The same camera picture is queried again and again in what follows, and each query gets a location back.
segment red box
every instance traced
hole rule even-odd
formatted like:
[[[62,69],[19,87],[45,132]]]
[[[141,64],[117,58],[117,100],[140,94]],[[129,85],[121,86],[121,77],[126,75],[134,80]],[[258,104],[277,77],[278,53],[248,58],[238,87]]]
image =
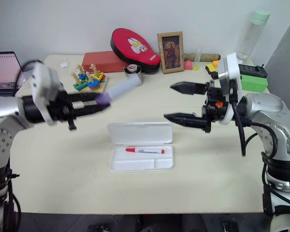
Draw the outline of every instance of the red box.
[[[97,70],[104,73],[123,72],[123,68],[127,66],[113,51],[85,53],[82,66],[90,73],[93,72],[91,64],[95,64]]]

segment laptop screen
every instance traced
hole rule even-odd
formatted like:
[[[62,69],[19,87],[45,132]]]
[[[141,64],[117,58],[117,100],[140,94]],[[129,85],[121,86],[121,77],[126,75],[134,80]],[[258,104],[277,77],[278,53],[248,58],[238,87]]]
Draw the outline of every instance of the laptop screen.
[[[0,52],[0,96],[11,95],[19,69],[20,65],[14,52]]]

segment cartoon face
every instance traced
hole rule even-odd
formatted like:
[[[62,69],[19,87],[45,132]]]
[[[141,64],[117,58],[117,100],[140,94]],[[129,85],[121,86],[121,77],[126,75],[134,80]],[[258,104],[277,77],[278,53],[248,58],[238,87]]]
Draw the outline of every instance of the cartoon face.
[[[143,45],[140,41],[138,41],[135,38],[128,39],[129,43],[131,44],[131,49],[136,54],[139,54],[140,52],[147,51],[147,47]]]

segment colorful peg toy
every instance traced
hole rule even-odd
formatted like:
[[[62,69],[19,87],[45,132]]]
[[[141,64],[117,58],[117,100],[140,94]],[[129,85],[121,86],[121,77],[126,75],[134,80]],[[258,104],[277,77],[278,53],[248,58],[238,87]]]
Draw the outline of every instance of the colorful peg toy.
[[[96,78],[92,78],[92,76],[89,72],[86,72],[86,76],[88,77],[87,85],[91,91],[96,92],[102,88],[99,81]]]
[[[79,79],[86,80],[87,79],[87,76],[85,74],[84,67],[82,65],[78,64],[76,66],[76,68],[79,70],[79,74],[78,74]]]
[[[96,65],[91,64],[90,68],[93,70],[93,76],[94,78],[96,78],[98,81],[101,81],[102,79],[104,79],[105,75],[103,72],[100,72],[97,70]]]
[[[71,76],[74,78],[76,83],[73,85],[74,88],[78,91],[81,91],[82,89],[87,87],[87,83],[84,80],[79,80],[77,75],[75,73],[71,73]]]

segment yellow object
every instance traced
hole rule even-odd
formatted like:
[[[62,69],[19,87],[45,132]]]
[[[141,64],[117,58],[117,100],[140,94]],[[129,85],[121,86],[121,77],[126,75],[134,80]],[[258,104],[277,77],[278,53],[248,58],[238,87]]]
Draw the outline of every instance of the yellow object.
[[[101,81],[102,78],[103,78],[103,75],[104,75],[104,73],[103,73],[103,72],[100,72],[100,73],[99,73],[99,77],[97,77],[96,74],[93,74],[92,76],[93,76],[94,78],[96,78],[98,81]]]
[[[215,68],[218,67],[218,60],[214,60],[214,61],[212,61],[212,63],[213,63],[213,66],[214,66]]]
[[[213,66],[213,64],[207,64],[206,65],[207,66],[207,68],[208,68],[208,72],[216,72],[216,69],[215,69],[215,67]]]
[[[198,66],[198,65],[193,65],[193,70],[199,70],[200,69],[200,67]]]
[[[88,90],[89,89],[89,87],[88,86],[86,86],[85,88],[83,88],[81,91],[79,91],[80,93],[81,92],[86,92],[86,90]]]

